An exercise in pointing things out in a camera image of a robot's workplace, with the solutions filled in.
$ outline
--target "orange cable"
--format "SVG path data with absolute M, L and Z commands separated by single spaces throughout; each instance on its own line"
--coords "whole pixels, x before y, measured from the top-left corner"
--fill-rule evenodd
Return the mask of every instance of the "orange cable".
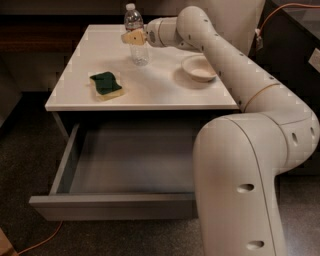
M 265 26 L 265 24 L 268 22 L 268 20 L 279 10 L 281 10 L 282 8 L 285 7 L 304 7 L 304 8 L 320 8 L 320 5 L 308 5 L 308 4 L 298 4 L 298 3 L 289 3 L 289 4 L 284 4 L 281 5 L 280 7 L 278 7 L 277 9 L 275 9 L 272 13 L 269 14 L 269 16 L 265 19 L 265 21 L 262 23 L 261 27 L 260 27 L 260 32 L 259 35 L 261 35 L 261 32 Z
M 44 241 L 42 241 L 42 242 L 40 242 L 40 243 L 38 243 L 38 244 L 36 244 L 36 245 L 34 245 L 34 246 L 31 246 L 31 247 L 29 247 L 29 248 L 27 248 L 27 249 L 19 252 L 18 255 L 21 255 L 21 254 L 23 254 L 23 253 L 25 253 L 25 252 L 27 252 L 27 251 L 30 251 L 30 250 L 32 250 L 32 249 L 34 249 L 34 248 L 37 248 L 37 247 L 39 247 L 40 245 L 43 245 L 43 244 L 45 244 L 46 242 L 50 241 L 50 240 L 51 240 L 52 238 L 54 238 L 55 235 L 59 232 L 59 230 L 60 230 L 60 228 L 61 228 L 61 226 L 62 226 L 62 223 L 63 223 L 63 221 L 60 222 L 60 224 L 59 224 L 58 228 L 56 229 L 56 231 L 55 231 L 49 238 L 47 238 L 46 240 L 44 240 Z

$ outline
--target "plastic bottle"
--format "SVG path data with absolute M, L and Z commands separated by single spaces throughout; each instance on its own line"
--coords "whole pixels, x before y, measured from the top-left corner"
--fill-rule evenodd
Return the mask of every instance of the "plastic bottle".
M 124 16 L 124 25 L 127 31 L 143 28 L 143 19 L 141 14 L 136 10 L 135 4 L 126 5 L 127 12 Z M 147 65 L 149 62 L 149 54 L 146 44 L 132 45 L 130 44 L 131 57 L 137 66 Z

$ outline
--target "open drawer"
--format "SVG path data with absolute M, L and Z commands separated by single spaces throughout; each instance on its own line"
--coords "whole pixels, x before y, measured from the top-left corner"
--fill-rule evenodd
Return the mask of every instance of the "open drawer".
M 74 126 L 50 194 L 31 197 L 41 215 L 47 220 L 197 216 L 192 149 L 206 123 L 202 116 L 89 123 Z

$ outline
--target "white bowl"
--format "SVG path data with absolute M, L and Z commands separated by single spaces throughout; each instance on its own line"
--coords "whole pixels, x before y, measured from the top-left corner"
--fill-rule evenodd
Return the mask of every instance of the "white bowl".
M 217 76 L 203 55 L 190 56 L 184 59 L 181 65 L 182 69 L 197 82 L 209 82 Z

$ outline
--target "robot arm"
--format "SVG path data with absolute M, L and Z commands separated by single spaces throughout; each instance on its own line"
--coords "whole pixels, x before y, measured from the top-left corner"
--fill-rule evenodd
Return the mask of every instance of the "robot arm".
M 312 110 L 187 7 L 146 27 L 151 46 L 202 52 L 242 114 L 212 120 L 194 145 L 194 181 L 205 255 L 286 256 L 274 177 L 303 163 L 319 141 Z

